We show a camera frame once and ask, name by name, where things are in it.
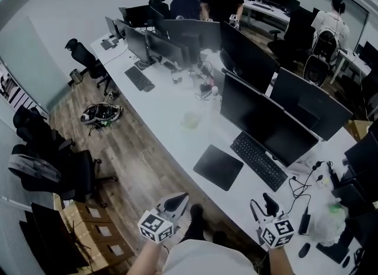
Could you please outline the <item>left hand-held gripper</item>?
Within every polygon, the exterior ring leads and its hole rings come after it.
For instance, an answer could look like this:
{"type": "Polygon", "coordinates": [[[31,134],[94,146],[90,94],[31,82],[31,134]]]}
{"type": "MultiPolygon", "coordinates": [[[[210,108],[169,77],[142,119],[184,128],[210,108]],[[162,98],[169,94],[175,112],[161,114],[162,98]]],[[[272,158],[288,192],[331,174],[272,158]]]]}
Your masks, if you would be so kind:
{"type": "Polygon", "coordinates": [[[180,228],[178,220],[185,212],[188,193],[173,193],[163,197],[138,222],[139,233],[154,243],[163,243],[180,228]]]}

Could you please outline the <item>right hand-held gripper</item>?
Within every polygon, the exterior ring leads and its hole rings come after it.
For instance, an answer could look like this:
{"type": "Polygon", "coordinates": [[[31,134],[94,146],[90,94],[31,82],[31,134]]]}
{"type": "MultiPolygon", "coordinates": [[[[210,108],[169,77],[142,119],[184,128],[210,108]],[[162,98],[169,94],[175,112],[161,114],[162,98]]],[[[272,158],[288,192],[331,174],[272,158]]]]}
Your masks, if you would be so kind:
{"type": "Polygon", "coordinates": [[[256,222],[259,223],[258,237],[269,249],[283,247],[295,235],[295,229],[285,211],[280,211],[280,205],[274,195],[263,193],[267,216],[254,199],[250,200],[250,209],[256,222]]]}

